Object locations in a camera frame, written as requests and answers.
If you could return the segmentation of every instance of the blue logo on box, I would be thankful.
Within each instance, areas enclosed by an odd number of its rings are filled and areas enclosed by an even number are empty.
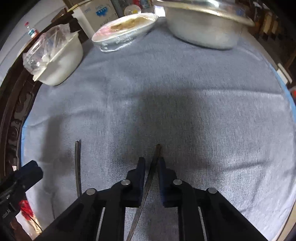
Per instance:
[[[107,7],[103,7],[99,11],[97,11],[96,14],[99,17],[101,17],[101,16],[105,16],[107,12],[108,12],[108,8]]]

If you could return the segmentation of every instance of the dark wood frame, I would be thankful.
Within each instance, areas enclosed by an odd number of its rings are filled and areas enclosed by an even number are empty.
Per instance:
[[[66,13],[46,27],[22,53],[26,53],[41,34],[59,24],[69,23],[71,32],[79,31],[80,42],[85,42],[88,37],[72,13]],[[21,130],[42,84],[34,82],[33,76],[24,68],[22,53],[0,86],[0,180],[13,171],[12,166],[20,167]]]

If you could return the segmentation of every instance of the plastic bottle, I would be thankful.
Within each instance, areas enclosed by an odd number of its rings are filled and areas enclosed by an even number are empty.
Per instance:
[[[30,28],[29,27],[29,22],[26,22],[25,23],[25,26],[27,27],[27,31],[28,31],[28,35],[33,39],[34,37],[36,37],[39,32],[37,29],[35,29],[34,27],[33,28]]]

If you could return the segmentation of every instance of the silver screw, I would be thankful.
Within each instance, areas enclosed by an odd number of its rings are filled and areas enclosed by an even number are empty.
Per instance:
[[[86,194],[91,196],[94,195],[96,193],[96,190],[93,188],[87,189]]]
[[[211,194],[215,194],[217,192],[217,189],[216,188],[209,188],[208,192]]]
[[[173,181],[173,184],[175,184],[175,185],[181,185],[181,184],[182,184],[182,180],[180,180],[180,179],[175,179],[175,180]]]
[[[124,186],[130,185],[130,183],[131,183],[131,181],[128,179],[124,179],[121,181],[121,185],[124,185]]]

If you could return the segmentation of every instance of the white wall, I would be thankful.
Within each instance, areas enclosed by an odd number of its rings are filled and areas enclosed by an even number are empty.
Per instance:
[[[28,21],[29,26],[42,31],[64,7],[66,6],[62,0],[41,0],[22,17],[0,50],[0,83],[15,61],[18,52],[30,40],[24,24]]]

